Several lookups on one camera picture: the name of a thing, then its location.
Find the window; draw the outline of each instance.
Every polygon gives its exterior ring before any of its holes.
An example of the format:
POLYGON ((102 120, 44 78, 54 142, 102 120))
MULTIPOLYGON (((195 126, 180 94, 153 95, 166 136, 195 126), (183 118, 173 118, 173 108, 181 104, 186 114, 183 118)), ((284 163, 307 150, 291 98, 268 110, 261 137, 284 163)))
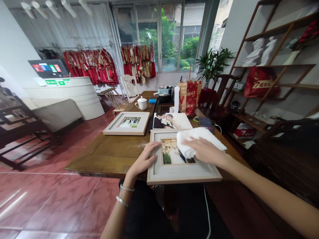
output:
POLYGON ((137 20, 139 27, 139 35, 141 42, 148 42, 154 40, 154 56, 155 56, 155 68, 158 67, 158 47, 157 47, 157 10, 156 5, 137 5, 137 20))
POLYGON ((198 54, 205 9, 205 1, 198 2, 117 5, 113 14, 118 39, 154 42, 155 66, 159 72, 189 71, 198 54))
POLYGON ((162 5, 162 71, 176 71, 182 4, 162 5))
POLYGON ((190 70, 196 61, 200 29, 204 16, 205 3, 186 3, 184 11, 182 46, 180 49, 179 70, 190 70))
POLYGON ((114 13, 120 41, 136 42, 137 31, 133 7, 116 7, 114 13))
POLYGON ((219 50, 232 4, 233 0, 220 0, 208 50, 219 50))

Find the screen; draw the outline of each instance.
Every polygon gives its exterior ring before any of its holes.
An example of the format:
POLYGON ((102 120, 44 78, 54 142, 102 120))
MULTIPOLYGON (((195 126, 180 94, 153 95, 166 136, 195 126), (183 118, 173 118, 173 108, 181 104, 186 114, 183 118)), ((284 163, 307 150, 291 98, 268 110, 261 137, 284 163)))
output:
POLYGON ((38 76, 43 79, 70 77, 67 68, 60 59, 29 60, 28 62, 37 72, 38 76))

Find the calendar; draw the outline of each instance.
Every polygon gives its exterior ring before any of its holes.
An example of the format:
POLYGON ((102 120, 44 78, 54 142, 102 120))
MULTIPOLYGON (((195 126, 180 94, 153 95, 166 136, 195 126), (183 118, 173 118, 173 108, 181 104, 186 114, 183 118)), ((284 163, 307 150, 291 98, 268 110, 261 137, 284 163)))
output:
POLYGON ((235 82, 233 90, 243 91, 245 89, 245 82, 235 82))

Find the ceiling light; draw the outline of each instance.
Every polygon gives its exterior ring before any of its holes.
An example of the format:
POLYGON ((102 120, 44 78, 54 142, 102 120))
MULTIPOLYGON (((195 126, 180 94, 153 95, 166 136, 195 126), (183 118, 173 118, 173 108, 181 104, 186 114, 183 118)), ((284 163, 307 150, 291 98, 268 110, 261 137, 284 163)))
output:
POLYGON ((84 10, 90 15, 93 16, 92 10, 89 8, 89 6, 86 3, 86 0, 79 0, 79 4, 84 8, 84 10))
POLYGON ((76 12, 72 9, 71 5, 67 2, 67 0, 61 0, 61 3, 65 7, 65 9, 72 15, 72 17, 77 17, 76 12))
POLYGON ((21 6, 26 11, 26 13, 29 15, 29 17, 31 17, 32 19, 36 19, 34 13, 32 12, 31 6, 28 3, 22 2, 21 6))
POLYGON ((49 19, 49 15, 46 13, 46 11, 43 10, 43 8, 38 4, 36 1, 32 1, 32 6, 44 17, 45 19, 49 19))
POLYGON ((46 1, 46 5, 48 6, 48 8, 51 10, 51 12, 53 12, 53 14, 58 18, 58 19, 61 19, 61 15, 60 13, 58 12, 55 4, 50 1, 50 0, 47 0, 46 1))

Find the wedding photo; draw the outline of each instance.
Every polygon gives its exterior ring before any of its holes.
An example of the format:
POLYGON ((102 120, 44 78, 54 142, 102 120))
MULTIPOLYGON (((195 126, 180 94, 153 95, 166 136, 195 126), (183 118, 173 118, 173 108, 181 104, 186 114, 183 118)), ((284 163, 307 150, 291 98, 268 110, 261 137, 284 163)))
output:
POLYGON ((140 117, 125 117, 123 121, 119 124, 119 128, 137 128, 139 124, 140 117))
POLYGON ((181 158, 177 148, 176 138, 165 138, 161 139, 160 142, 163 165, 196 163, 193 158, 185 160, 181 158))
POLYGON ((185 113, 154 114, 153 129, 192 129, 185 113))

